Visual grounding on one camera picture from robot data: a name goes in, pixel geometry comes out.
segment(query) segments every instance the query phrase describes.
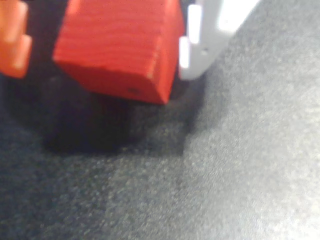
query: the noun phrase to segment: gray fabric surface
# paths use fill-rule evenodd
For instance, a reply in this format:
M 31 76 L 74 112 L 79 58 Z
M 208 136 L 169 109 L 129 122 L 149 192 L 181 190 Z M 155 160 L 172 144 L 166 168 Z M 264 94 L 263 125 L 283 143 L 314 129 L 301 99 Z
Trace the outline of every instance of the gray fabric surface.
M 29 1 L 29 75 L 0 79 L 0 239 L 320 239 L 320 1 L 263 0 L 167 106 L 50 62 L 65 1 Z

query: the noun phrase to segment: wooden block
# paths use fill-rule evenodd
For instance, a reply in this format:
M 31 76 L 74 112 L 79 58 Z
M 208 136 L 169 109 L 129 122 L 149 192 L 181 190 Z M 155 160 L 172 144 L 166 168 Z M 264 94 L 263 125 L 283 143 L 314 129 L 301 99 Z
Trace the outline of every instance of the wooden block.
M 179 0 L 70 0 L 53 60 L 91 92 L 165 104 L 183 34 Z
M 0 1 L 0 72 L 22 78 L 30 59 L 32 39 L 25 35 L 28 5 L 19 0 Z

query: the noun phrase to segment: white object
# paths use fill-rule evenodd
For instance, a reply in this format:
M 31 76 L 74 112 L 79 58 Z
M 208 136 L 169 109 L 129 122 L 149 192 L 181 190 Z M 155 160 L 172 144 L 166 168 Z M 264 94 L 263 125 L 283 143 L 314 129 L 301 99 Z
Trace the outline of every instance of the white object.
M 186 36 L 179 40 L 179 75 L 200 77 L 260 0 L 196 0 L 188 7 Z

